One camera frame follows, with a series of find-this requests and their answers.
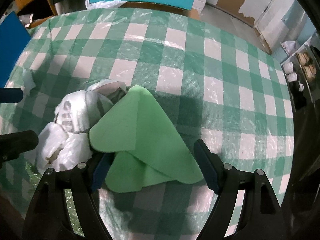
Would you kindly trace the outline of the white patterned sock bundle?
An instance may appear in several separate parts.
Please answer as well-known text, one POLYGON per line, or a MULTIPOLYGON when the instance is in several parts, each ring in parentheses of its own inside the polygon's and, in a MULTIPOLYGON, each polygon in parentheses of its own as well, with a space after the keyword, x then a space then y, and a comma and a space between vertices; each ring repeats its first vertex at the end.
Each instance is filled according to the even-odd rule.
POLYGON ((127 93, 125 83, 104 79, 67 94, 54 111, 54 121, 39 134, 36 168, 44 174, 48 168, 71 170, 87 162, 92 151, 89 130, 127 93))

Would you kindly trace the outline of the light green cloth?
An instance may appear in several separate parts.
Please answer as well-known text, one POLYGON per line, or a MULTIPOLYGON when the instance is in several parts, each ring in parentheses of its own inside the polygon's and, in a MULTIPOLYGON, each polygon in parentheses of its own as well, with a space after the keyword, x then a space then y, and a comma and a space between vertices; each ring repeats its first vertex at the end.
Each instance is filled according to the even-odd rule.
POLYGON ((153 95, 133 86, 89 131, 90 145, 115 158, 109 190, 137 192, 167 181, 193 184, 203 175, 175 126, 153 95))

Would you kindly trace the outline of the white plastic bag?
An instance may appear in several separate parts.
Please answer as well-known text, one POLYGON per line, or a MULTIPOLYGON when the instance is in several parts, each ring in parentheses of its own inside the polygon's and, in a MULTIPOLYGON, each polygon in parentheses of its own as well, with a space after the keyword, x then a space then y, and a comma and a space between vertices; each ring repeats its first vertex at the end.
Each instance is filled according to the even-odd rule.
POLYGON ((113 0, 113 1, 99 1, 95 3, 90 3, 89 0, 85 0, 85 6, 87 10, 119 8, 125 3, 127 3, 127 1, 113 0))

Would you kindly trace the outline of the metal shoe rack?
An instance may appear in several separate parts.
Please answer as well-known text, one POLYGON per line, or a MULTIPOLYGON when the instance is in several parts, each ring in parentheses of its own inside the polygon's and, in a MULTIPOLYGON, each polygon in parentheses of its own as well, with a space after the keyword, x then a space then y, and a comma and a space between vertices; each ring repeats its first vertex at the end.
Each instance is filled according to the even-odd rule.
POLYGON ((314 33, 281 63, 294 112, 319 100, 319 34, 314 33))

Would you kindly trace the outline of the green sparkly scouring cloth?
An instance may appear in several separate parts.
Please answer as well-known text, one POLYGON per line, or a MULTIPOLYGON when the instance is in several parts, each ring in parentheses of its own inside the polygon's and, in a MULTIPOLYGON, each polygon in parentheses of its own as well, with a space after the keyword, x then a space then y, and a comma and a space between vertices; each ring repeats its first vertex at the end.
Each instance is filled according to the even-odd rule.
POLYGON ((57 172, 44 172, 29 204, 22 239, 84 239, 73 231, 64 189, 56 183, 57 172))

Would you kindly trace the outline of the open cardboard shoe box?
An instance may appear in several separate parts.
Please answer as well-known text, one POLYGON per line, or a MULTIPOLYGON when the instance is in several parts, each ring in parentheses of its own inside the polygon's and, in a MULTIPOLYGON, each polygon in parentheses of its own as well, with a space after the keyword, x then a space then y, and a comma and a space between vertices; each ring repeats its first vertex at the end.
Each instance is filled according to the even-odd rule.
POLYGON ((15 12, 6 16, 1 23, 0 32, 0 86, 4 88, 31 36, 15 12))

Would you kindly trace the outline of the green checkered tablecloth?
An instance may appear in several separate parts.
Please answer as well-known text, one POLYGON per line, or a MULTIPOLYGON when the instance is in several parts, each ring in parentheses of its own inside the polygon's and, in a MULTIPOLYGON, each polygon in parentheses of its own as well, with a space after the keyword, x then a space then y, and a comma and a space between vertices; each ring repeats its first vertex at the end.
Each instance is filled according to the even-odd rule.
MULTIPOLYGON (((293 158, 293 114, 279 62, 208 23, 146 9, 94 9, 55 16, 29 31, 8 87, 36 87, 1 105, 1 134, 40 133, 62 98, 101 79, 148 89, 192 151, 202 139, 239 170, 261 168, 279 204, 293 158)), ((22 154, 1 169, 1 196, 25 216, 40 176, 22 154)), ((216 201, 205 181, 171 181, 135 193, 98 191, 115 239, 195 239, 216 201)))

